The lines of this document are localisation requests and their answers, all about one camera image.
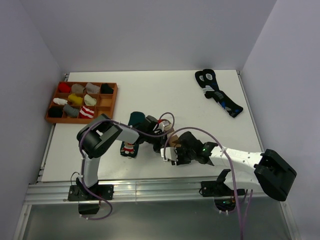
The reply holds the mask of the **brown striped sock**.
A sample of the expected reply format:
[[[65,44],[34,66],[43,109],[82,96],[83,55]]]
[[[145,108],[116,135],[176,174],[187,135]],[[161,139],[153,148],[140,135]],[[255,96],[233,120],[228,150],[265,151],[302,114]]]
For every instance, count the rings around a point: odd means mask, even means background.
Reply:
[[[167,139],[169,139],[168,143],[167,143],[167,147],[181,147],[181,145],[179,144],[179,137],[176,134],[173,134],[175,130],[171,129],[167,132]]]

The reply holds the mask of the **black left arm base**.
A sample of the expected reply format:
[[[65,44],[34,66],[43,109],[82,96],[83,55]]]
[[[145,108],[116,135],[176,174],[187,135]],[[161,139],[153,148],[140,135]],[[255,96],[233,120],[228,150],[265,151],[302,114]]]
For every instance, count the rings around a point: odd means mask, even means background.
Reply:
[[[105,200],[109,201],[113,198],[114,186],[112,184],[96,185],[91,190]],[[99,198],[91,195],[77,185],[70,186],[67,201],[78,202],[78,212],[85,216],[97,214],[102,202]]]

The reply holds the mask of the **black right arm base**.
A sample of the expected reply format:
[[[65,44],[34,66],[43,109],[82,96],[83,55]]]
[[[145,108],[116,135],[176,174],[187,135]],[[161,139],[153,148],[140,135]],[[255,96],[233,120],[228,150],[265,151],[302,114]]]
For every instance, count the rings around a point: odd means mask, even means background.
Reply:
[[[219,198],[214,200],[214,204],[218,210],[226,212],[233,211],[236,208],[234,191],[224,183],[217,181],[202,181],[200,184],[201,188],[199,194],[202,197]]]

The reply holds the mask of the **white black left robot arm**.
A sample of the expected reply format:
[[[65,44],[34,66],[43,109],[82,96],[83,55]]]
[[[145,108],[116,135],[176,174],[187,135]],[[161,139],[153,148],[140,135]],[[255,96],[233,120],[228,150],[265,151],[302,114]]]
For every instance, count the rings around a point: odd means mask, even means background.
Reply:
[[[133,121],[130,124],[122,124],[110,119],[106,114],[101,114],[91,123],[83,127],[76,139],[82,155],[81,173],[76,184],[80,186],[79,194],[86,200],[91,200],[98,193],[98,169],[101,156],[115,141],[120,141],[128,149],[120,152],[135,155],[136,147],[145,142],[156,145],[160,149],[164,131],[156,133],[159,120],[153,116],[146,116],[142,112],[132,113]]]

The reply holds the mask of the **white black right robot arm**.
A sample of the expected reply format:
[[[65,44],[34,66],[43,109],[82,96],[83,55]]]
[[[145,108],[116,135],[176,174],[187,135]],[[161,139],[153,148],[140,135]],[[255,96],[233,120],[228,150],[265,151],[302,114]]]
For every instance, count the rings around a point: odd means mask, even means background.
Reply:
[[[284,202],[297,177],[297,172],[272,149],[247,152],[219,146],[216,142],[202,143],[189,131],[175,140],[172,147],[167,147],[162,156],[174,166],[196,161],[221,168],[215,180],[202,183],[203,197],[243,196],[252,190]]]

